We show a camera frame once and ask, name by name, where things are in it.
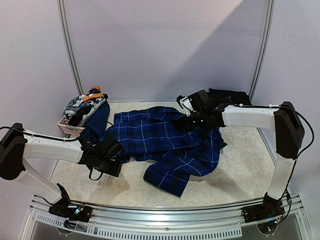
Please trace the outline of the blue plaid garment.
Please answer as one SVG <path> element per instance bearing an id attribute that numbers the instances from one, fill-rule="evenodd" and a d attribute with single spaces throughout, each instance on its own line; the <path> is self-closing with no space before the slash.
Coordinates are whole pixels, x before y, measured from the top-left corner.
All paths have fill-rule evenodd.
<path id="1" fill-rule="evenodd" d="M 163 192 L 181 197 L 190 176 L 204 177 L 218 166 L 227 145 L 218 128 L 182 131 L 184 115 L 173 107 L 155 106 L 119 112 L 105 135 L 113 135 L 124 148 L 119 158 L 128 162 L 152 160 L 143 180 Z"/>

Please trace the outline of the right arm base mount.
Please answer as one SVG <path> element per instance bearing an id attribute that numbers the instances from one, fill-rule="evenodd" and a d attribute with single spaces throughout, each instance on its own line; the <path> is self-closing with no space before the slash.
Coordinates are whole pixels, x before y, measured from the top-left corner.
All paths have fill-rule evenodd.
<path id="1" fill-rule="evenodd" d="M 283 203 L 280 201 L 279 203 L 261 203 L 243 207 L 241 216 L 245 223 L 271 221 L 279 224 L 289 215 L 290 211 L 291 205 L 285 210 Z"/>

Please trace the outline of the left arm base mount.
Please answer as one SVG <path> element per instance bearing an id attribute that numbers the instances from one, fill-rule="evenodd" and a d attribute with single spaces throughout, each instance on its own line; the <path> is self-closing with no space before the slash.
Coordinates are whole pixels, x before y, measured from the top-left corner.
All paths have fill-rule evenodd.
<path id="1" fill-rule="evenodd" d="M 69 200 L 61 199 L 49 207 L 48 212 L 69 221 L 88 223 L 92 216 L 93 208 L 84 203 L 71 203 Z"/>

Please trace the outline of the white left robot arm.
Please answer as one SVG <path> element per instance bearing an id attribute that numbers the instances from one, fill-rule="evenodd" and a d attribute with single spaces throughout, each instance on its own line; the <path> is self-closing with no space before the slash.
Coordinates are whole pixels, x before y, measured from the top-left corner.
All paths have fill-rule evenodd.
<path id="1" fill-rule="evenodd" d="M 6 130 L 0 140 L 0 177 L 16 181 L 43 197 L 63 216 L 74 213 L 74 205 L 63 186 L 52 183 L 28 163 L 28 159 L 61 160 L 85 165 L 89 171 L 117 177 L 122 163 L 118 154 L 124 148 L 110 134 L 93 144 L 88 139 L 41 135 L 23 128 L 21 123 L 2 126 Z"/>

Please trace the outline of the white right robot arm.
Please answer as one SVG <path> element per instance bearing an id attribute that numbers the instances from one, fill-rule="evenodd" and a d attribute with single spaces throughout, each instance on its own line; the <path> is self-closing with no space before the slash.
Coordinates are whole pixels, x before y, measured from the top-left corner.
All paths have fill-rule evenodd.
<path id="1" fill-rule="evenodd" d="M 178 96 L 179 106 L 185 111 L 183 130 L 195 128 L 213 129 L 242 126 L 267 129 L 275 132 L 276 165 L 273 177 L 258 213 L 269 218 L 278 210 L 281 199 L 288 189 L 296 162 L 304 152 L 301 148 L 305 135 L 303 122 L 307 120 L 295 110 L 291 102 L 268 106 L 233 103 L 231 98 L 217 104 L 205 90 L 189 96 Z"/>

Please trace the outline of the black t-shirt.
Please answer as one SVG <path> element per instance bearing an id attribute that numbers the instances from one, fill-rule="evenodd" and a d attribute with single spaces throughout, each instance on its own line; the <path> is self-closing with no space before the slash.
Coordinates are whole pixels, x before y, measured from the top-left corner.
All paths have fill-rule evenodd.
<path id="1" fill-rule="evenodd" d="M 209 98 L 216 103 L 219 104 L 243 104 L 245 106 L 251 106 L 251 101 L 249 96 L 244 91 L 231 91 L 231 90 L 221 90 L 221 89 L 209 89 L 207 93 Z"/>

